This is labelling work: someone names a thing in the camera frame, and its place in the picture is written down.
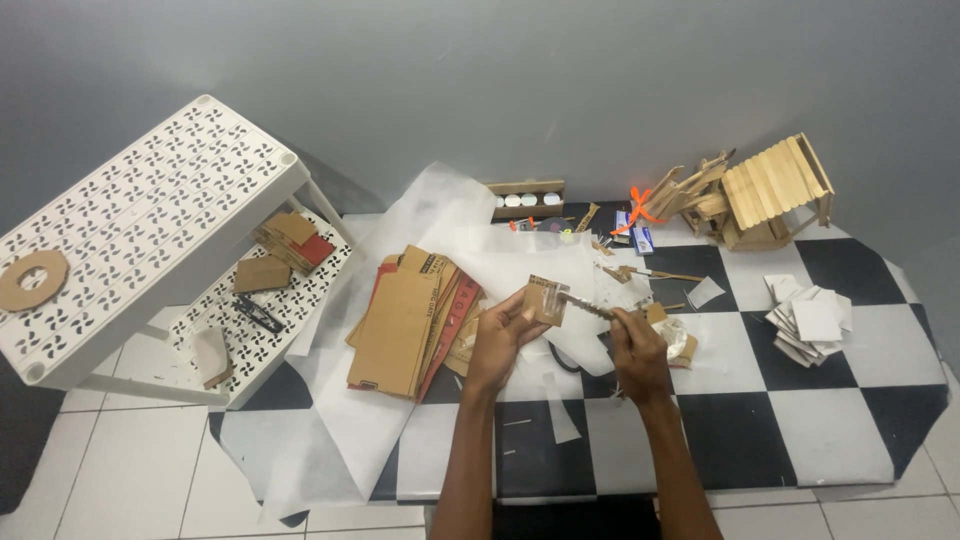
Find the person's right hand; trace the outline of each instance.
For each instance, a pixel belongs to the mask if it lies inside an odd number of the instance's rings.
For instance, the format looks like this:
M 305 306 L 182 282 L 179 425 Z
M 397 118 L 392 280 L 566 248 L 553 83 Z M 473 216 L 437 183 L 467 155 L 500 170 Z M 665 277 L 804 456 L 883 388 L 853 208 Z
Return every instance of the person's right hand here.
M 639 311 L 615 307 L 610 321 L 613 366 L 623 393 L 634 402 L 670 397 L 670 372 L 666 365 L 666 341 Z

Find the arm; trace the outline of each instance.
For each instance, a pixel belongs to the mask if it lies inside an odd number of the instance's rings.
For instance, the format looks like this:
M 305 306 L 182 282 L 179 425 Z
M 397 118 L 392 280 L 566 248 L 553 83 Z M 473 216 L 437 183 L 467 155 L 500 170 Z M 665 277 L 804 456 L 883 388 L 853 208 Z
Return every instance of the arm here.
M 663 538 L 723 540 L 686 447 L 680 410 L 670 399 L 666 343 L 639 312 L 614 309 L 613 314 L 613 364 L 650 439 Z
M 550 328 L 534 322 L 533 313 L 521 314 L 522 305 L 520 289 L 480 315 L 431 540 L 491 537 L 493 405 L 514 371 L 517 351 Z

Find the cardboard ring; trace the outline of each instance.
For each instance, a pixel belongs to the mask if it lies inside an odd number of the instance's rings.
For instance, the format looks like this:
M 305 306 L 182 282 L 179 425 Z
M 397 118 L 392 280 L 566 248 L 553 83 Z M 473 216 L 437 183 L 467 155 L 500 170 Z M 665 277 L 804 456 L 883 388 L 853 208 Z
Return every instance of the cardboard ring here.
M 26 290 L 20 286 L 24 275 L 35 268 L 47 272 L 47 279 L 37 288 Z M 58 250 L 34 251 L 11 264 L 0 276 L 0 309 L 22 311 L 42 305 L 60 292 L 66 282 L 70 263 Z

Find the gray wall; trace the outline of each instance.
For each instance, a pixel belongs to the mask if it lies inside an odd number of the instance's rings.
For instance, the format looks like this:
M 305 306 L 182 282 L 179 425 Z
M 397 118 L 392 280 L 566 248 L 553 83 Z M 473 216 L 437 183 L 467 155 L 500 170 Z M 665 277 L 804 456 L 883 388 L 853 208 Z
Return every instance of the gray wall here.
M 631 178 L 804 131 L 835 222 L 925 280 L 910 256 L 955 235 L 958 15 L 937 0 L 0 0 L 0 231 L 209 92 L 329 167 L 345 211 L 384 209 L 433 160 L 619 199 Z

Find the white tile floor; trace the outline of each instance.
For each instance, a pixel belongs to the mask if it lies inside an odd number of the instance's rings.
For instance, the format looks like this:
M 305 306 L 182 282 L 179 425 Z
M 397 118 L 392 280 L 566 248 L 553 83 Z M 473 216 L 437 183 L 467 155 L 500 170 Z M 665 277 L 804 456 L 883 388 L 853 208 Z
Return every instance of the white tile floor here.
M 101 369 L 135 370 L 126 345 Z M 948 375 L 951 394 L 960 392 Z M 21 506 L 0 516 L 4 540 L 422 540 L 420 506 L 322 508 L 298 528 L 259 524 L 242 474 L 206 429 L 206 407 L 73 394 L 54 424 Z M 896 486 L 710 493 L 727 540 L 960 540 L 960 405 L 934 426 Z

